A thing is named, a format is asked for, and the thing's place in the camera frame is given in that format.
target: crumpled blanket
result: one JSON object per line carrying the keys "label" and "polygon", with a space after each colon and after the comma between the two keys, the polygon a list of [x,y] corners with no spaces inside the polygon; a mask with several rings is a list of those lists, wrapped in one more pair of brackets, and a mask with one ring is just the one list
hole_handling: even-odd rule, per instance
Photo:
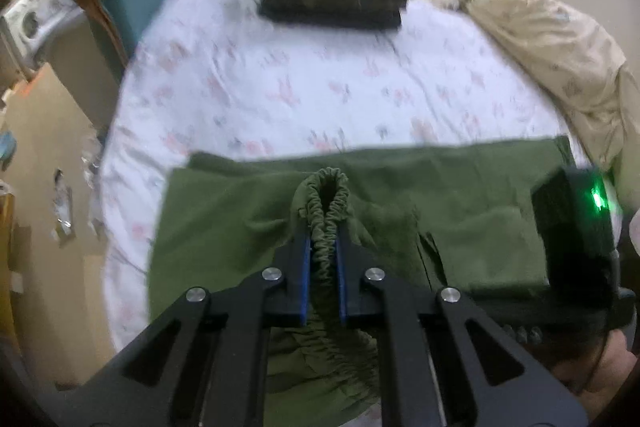
{"label": "crumpled blanket", "polygon": [[520,63],[612,170],[622,207],[640,208],[640,88],[606,29],[561,0],[430,0],[461,9]]}

